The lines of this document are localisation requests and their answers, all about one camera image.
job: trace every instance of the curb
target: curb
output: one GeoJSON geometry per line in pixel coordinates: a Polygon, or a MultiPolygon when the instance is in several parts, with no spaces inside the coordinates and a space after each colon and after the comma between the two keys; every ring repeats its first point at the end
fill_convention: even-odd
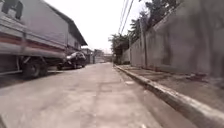
{"type": "Polygon", "coordinates": [[[192,121],[198,128],[224,128],[223,112],[119,66],[115,67],[143,83],[147,89],[192,121]]]}

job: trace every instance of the roof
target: roof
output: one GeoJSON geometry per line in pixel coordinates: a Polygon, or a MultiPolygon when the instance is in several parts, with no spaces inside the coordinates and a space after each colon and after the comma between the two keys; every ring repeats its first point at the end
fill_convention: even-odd
{"type": "Polygon", "coordinates": [[[89,49],[89,48],[82,48],[81,50],[88,50],[88,51],[93,52],[93,50],[91,50],[91,49],[89,49]]]}
{"type": "Polygon", "coordinates": [[[47,4],[56,14],[58,14],[63,20],[65,20],[69,25],[69,32],[70,34],[76,38],[82,46],[88,45],[83,38],[82,34],[80,33],[79,29],[77,28],[75,22],[63,14],[62,12],[58,11],[56,8],[52,7],[51,5],[47,4]]]}

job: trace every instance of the power line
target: power line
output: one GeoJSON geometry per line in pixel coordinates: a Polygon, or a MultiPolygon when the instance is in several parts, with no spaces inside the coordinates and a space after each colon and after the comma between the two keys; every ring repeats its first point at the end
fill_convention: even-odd
{"type": "Polygon", "coordinates": [[[121,20],[122,20],[123,13],[124,13],[124,6],[125,6],[124,4],[125,4],[125,1],[126,1],[126,0],[123,1],[122,11],[121,11],[121,17],[120,17],[120,22],[121,22],[121,20]]]}
{"type": "Polygon", "coordinates": [[[123,20],[124,20],[124,16],[125,16],[125,13],[126,13],[126,10],[127,10],[127,7],[128,7],[128,3],[129,3],[129,0],[124,0],[123,8],[122,8],[122,11],[121,11],[120,26],[119,26],[118,32],[121,29],[121,26],[122,26],[122,23],[123,23],[123,20]]]}
{"type": "Polygon", "coordinates": [[[130,14],[130,11],[131,11],[133,2],[134,2],[134,0],[131,1],[131,5],[130,5],[130,7],[129,7],[129,9],[128,9],[128,14],[127,14],[127,17],[126,17],[126,19],[125,19],[125,22],[124,22],[123,28],[122,28],[122,30],[121,30],[121,33],[123,33],[123,31],[124,31],[124,27],[126,26],[127,19],[128,19],[128,17],[129,17],[129,14],[130,14]]]}

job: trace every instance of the utility pole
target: utility pole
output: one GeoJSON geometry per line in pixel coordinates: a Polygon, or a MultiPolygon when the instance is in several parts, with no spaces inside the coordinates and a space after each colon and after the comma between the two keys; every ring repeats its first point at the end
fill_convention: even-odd
{"type": "Polygon", "coordinates": [[[140,18],[140,29],[141,29],[141,44],[142,44],[142,51],[143,51],[143,55],[142,55],[142,65],[143,68],[147,68],[148,67],[148,55],[147,55],[147,45],[146,45],[146,22],[145,22],[145,18],[142,17],[140,18]]]}

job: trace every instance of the narrow street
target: narrow street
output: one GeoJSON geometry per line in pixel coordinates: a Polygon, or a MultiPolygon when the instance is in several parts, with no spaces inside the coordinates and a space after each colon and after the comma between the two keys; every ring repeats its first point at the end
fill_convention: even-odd
{"type": "Polygon", "coordinates": [[[161,128],[130,84],[109,63],[66,70],[0,89],[0,114],[7,128],[161,128]]]}

